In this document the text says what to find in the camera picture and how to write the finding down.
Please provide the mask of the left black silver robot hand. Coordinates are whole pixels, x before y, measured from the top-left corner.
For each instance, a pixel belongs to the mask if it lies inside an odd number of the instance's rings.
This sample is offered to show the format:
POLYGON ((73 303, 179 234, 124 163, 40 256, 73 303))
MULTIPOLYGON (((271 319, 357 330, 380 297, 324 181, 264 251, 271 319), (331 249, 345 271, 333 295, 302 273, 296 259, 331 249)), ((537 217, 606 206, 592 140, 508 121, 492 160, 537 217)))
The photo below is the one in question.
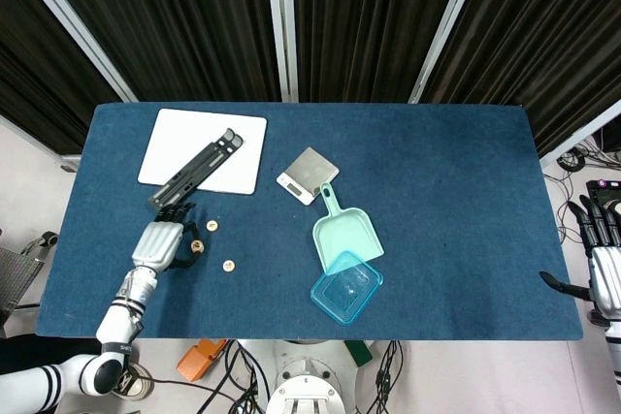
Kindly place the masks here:
POLYGON ((197 262, 205 252, 206 246, 200 239, 197 224, 185 221, 195 203, 181 203, 162 207, 153 221, 145 227, 133 253, 132 261, 136 268, 144 267, 156 273, 168 269, 186 269, 197 262), (190 256, 177 256, 183 237, 190 234, 190 256))

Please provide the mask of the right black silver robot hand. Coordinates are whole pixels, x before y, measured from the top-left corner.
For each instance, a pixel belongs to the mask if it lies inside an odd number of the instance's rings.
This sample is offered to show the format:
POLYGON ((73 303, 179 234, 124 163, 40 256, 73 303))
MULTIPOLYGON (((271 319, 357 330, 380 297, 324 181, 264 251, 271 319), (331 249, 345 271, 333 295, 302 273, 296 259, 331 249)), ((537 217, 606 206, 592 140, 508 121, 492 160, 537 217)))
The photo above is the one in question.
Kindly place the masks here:
POLYGON ((588 259, 589 287, 564 283, 547 271, 540 278, 551 289, 591 302, 607 320, 620 319, 620 214, 580 195, 581 207, 568 201, 588 259))

